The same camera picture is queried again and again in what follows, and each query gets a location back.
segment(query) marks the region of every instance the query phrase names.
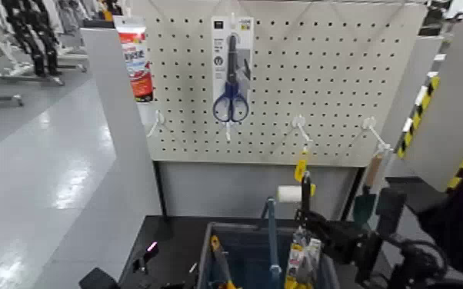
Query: blue scissors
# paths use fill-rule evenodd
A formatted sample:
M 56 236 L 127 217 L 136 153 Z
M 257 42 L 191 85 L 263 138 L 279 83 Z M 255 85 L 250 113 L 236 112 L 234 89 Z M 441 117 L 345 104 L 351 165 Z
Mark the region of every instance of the blue scissors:
M 225 93 L 219 96 L 214 103 L 214 117 L 219 121 L 239 122 L 244 120 L 249 113 L 249 106 L 246 98 L 241 95 L 237 73 L 237 39 L 231 35 L 228 47 L 228 70 L 226 71 Z

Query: scissors handle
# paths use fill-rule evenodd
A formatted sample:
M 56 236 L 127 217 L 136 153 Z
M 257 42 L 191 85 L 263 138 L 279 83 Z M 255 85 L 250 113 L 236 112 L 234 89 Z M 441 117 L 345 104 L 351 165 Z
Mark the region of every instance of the scissors handle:
M 248 113 L 248 101 L 246 101 L 246 98 L 240 93 L 236 94 L 235 97 L 231 99 L 231 121 L 243 121 L 248 116 Z
M 232 100 L 224 93 L 214 102 L 212 112 L 218 121 L 228 122 L 232 119 Z

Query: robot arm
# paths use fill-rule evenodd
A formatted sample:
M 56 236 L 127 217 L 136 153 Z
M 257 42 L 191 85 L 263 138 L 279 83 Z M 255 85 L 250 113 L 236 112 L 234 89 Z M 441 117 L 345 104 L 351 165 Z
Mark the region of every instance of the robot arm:
M 305 185 L 310 181 L 302 180 L 302 209 L 297 210 L 295 220 L 323 243 L 323 252 L 339 264 L 353 264 L 358 272 L 355 282 L 363 288 L 379 289 L 373 282 L 373 269 L 384 242 L 398 247 L 404 260 L 395 265 L 386 278 L 387 289 L 410 289 L 426 287 L 428 282 L 441 280 L 447 273 L 448 264 L 445 253 L 436 245 L 426 241 L 410 241 L 395 232 L 405 204 L 405 195 L 390 188 L 381 191 L 376 214 L 379 222 L 376 231 L 362 228 L 352 221 L 328 221 L 320 214 L 308 209 L 310 194 Z M 421 247 L 430 247 L 437 251 L 442 259 L 438 264 L 436 256 Z

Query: red product package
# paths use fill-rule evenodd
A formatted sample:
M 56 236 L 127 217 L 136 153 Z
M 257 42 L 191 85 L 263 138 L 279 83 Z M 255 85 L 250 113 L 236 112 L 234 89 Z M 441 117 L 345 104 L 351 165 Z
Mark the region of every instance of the red product package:
M 118 17 L 115 27 L 124 51 L 133 94 L 137 102 L 152 101 L 151 62 L 145 40 L 143 19 Z

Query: yellow tag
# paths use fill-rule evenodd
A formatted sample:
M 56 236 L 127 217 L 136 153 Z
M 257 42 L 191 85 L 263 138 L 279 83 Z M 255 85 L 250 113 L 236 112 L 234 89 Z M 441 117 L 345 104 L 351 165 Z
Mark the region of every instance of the yellow tag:
M 296 169 L 295 169 L 295 180 L 296 181 L 301 181 L 306 169 L 307 169 L 307 160 L 305 159 L 299 160 L 298 164 L 296 165 Z

